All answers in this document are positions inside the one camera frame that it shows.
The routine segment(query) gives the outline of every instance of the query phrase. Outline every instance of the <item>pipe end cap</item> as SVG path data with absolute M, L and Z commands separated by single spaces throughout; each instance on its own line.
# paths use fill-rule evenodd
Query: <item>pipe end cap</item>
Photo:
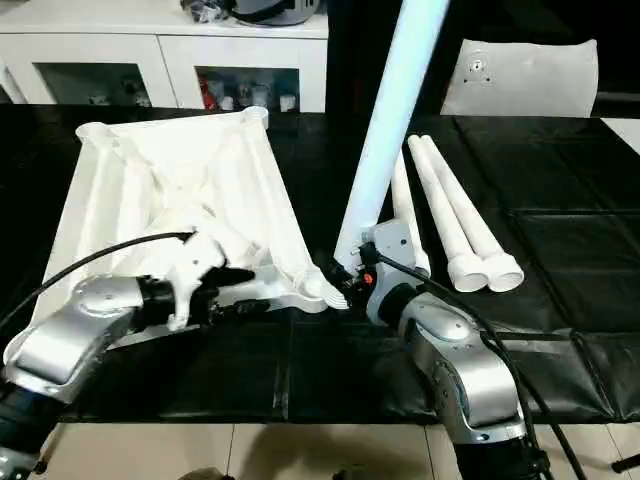
M 489 280 L 485 269 L 477 255 L 458 255 L 447 266 L 453 287 L 459 292 L 475 292 L 486 287 Z
M 513 255 L 499 253 L 484 259 L 489 288 L 502 293 L 513 290 L 524 281 L 524 272 Z

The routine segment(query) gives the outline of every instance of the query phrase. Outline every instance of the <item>white tube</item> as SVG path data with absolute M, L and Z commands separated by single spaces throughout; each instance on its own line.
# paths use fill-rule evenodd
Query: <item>white tube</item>
M 421 141 L 471 247 L 484 261 L 489 288 L 494 292 L 516 288 L 524 280 L 516 259 L 498 243 L 431 137 L 425 135 Z
M 360 264 L 362 234 L 378 222 L 395 161 L 449 0 L 404 0 L 334 256 L 350 273 Z
M 409 188 L 409 177 L 407 177 L 407 168 L 404 164 L 402 150 L 398 155 L 396 168 L 391 177 L 391 198 L 393 200 L 393 212 L 396 218 L 404 220 L 407 225 L 409 225 L 413 253 L 416 257 L 416 267 L 422 268 L 431 275 L 429 256 L 422 248 L 422 242 L 420 241 L 418 221 L 416 220 L 416 212 L 413 208 L 413 200 L 411 199 L 411 190 Z
M 447 270 L 453 286 L 459 292 L 475 292 L 486 287 L 488 280 L 484 274 L 484 263 L 473 253 L 438 177 L 431 168 L 423 142 L 412 135 L 408 143 L 438 235 L 449 259 Z

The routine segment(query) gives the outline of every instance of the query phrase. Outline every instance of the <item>black tablecloth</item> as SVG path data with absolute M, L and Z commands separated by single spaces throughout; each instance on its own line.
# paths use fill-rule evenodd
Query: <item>black tablecloth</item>
M 6 311 L 42 278 L 82 123 L 184 110 L 1 107 Z M 269 138 L 315 258 L 331 255 L 366 122 L 272 115 Z M 433 136 L 526 280 L 464 299 L 493 319 L 562 422 L 640 420 L 640 158 L 595 119 L 428 117 Z M 434 276 L 446 259 L 407 162 Z M 389 206 L 383 217 L 390 216 Z M 2 332 L 3 341 L 18 324 Z M 357 312 L 288 309 L 110 352 L 73 421 L 435 420 L 429 389 L 392 332 Z

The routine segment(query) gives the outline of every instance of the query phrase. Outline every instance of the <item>tiled floor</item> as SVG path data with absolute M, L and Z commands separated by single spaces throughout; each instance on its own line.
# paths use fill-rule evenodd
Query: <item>tiled floor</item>
M 556 480 L 575 477 L 551 429 L 537 428 Z M 640 424 L 564 427 L 589 480 L 640 480 L 609 465 L 640 452 Z M 215 467 L 238 480 L 330 480 L 345 467 L 367 480 L 456 480 L 440 426 L 70 425 L 43 480 L 177 480 Z

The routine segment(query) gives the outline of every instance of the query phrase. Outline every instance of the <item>glass cabinet door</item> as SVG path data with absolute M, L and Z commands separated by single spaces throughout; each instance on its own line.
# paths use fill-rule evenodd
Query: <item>glass cabinet door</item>
M 178 106 L 324 112 L 327 41 L 161 36 Z
M 35 66 L 58 104 L 151 106 L 135 64 L 36 63 Z
M 195 71 L 207 110 L 232 112 L 255 105 L 272 111 L 299 111 L 296 69 L 196 66 Z
M 155 35 L 3 34 L 0 58 L 29 103 L 176 106 Z

